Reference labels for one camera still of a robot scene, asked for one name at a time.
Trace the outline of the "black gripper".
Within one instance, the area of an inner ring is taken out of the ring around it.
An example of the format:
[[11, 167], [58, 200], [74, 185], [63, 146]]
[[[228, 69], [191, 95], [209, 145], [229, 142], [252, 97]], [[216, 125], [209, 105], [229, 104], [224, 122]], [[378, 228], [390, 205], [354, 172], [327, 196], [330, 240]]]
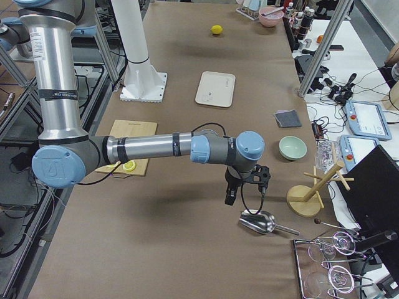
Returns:
[[232, 206], [236, 200], [238, 188], [243, 185], [243, 174], [235, 167], [228, 166], [225, 172], [225, 180], [228, 185], [226, 188], [224, 203]]

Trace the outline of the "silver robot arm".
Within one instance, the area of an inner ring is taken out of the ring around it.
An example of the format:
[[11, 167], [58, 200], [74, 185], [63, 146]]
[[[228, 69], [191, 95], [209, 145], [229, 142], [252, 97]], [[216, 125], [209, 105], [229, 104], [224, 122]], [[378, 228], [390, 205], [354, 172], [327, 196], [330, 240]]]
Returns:
[[1, 19], [1, 47], [6, 52], [16, 47], [20, 56], [32, 56], [29, 30], [18, 17]]
[[44, 125], [32, 170], [44, 184], [67, 188], [101, 166], [188, 155], [195, 163], [226, 165], [227, 205], [242, 195], [247, 183], [266, 192], [269, 170], [258, 164], [265, 143], [253, 131], [229, 137], [199, 126], [189, 133], [89, 136], [80, 120], [71, 38], [78, 30], [95, 31], [94, 2], [19, 1], [18, 7], [29, 30]]

